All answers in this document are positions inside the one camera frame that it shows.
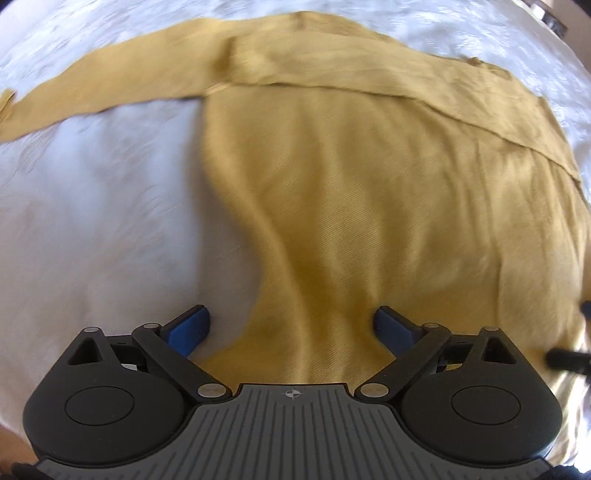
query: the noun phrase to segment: gray ribbed plate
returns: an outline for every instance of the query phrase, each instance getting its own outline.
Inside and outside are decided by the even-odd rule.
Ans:
[[[38,468],[56,480],[531,480],[549,466],[453,464],[409,438],[388,407],[358,402],[344,385],[244,385],[228,402],[197,408],[176,439],[143,460]]]

